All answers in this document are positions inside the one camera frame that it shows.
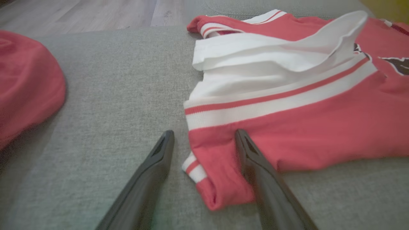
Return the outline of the yellow sofa back cushion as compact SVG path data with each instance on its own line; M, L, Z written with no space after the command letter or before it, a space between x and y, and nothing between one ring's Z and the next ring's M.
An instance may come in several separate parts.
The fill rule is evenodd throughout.
M377 18L409 24L409 0L359 0Z

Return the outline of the red jersey white striped sleeves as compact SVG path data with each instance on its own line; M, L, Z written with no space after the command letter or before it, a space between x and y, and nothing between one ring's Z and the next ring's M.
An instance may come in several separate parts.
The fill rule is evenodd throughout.
M216 211L249 203L234 134L246 130L278 171L409 156L409 25L355 11L246 20L197 16L184 102L190 155L182 169Z

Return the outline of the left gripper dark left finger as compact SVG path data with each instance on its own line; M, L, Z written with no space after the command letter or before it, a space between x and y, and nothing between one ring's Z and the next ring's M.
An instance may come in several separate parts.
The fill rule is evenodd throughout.
M165 131L127 182L96 230L150 230L156 202L171 167L175 136Z

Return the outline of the grey sofa seat cushion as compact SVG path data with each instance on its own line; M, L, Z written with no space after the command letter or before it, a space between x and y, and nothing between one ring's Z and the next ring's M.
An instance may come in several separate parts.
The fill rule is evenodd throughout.
M365 11L374 14L359 0L197 0L197 15L225 15L234 19L249 19L273 9L290 13L295 17L319 17L333 19L349 12Z

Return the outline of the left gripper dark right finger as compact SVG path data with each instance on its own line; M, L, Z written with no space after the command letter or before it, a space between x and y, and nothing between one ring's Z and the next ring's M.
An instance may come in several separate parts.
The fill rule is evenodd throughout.
M235 145L241 173L254 191L262 229L319 230L245 130L236 131Z

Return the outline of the large grey fabric ottoman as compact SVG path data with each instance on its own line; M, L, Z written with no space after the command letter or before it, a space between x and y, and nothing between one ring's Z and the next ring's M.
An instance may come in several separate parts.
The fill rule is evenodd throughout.
M63 70L66 100L0 151L0 230L95 230L168 129L175 148L152 230L261 230L254 203L210 211L181 168L198 39L185 26L37 38Z

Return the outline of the red shorts wide white stripe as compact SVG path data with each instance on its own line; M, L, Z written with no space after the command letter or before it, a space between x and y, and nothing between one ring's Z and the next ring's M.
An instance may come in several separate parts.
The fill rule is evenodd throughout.
M40 42L0 30L0 150L45 122L65 102L56 58Z

